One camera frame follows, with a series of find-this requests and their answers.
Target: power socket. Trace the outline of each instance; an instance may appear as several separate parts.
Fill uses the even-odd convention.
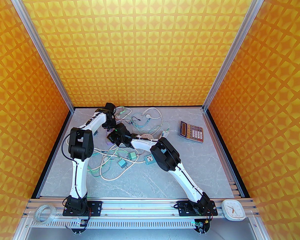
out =
[[[145,164],[146,164],[147,166],[156,162],[155,158],[154,158],[151,154],[146,155],[146,156],[144,157],[144,160],[145,160]]]

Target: black mounting plate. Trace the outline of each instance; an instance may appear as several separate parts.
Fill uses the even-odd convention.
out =
[[[102,210],[102,201],[88,201],[87,204],[91,209],[91,217],[100,217]],[[73,217],[78,215],[74,211],[71,211],[71,209],[64,208],[62,216]]]
[[[180,217],[189,217],[189,216],[198,216],[193,211],[193,206],[189,201],[177,201],[177,209],[179,212]],[[213,216],[217,216],[217,208],[214,203],[214,201],[210,200],[210,202],[207,204],[207,209],[211,211]],[[211,215],[209,211],[206,212],[206,214],[202,214],[202,216],[208,216]]]

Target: calculator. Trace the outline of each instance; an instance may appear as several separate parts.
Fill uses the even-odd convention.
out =
[[[188,140],[203,143],[204,130],[202,127],[194,126],[181,121],[180,123],[180,136]]]

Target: clear tape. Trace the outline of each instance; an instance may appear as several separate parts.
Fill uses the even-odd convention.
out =
[[[33,220],[38,225],[46,225],[54,220],[56,217],[56,208],[50,204],[43,204],[39,206],[33,215]]]

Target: orange patterned wall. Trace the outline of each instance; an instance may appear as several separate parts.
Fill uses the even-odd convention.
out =
[[[300,239],[300,0],[265,0],[209,110],[272,239]]]
[[[12,239],[68,113],[10,0],[0,0],[0,239]]]
[[[75,106],[202,105],[251,0],[23,0]]]

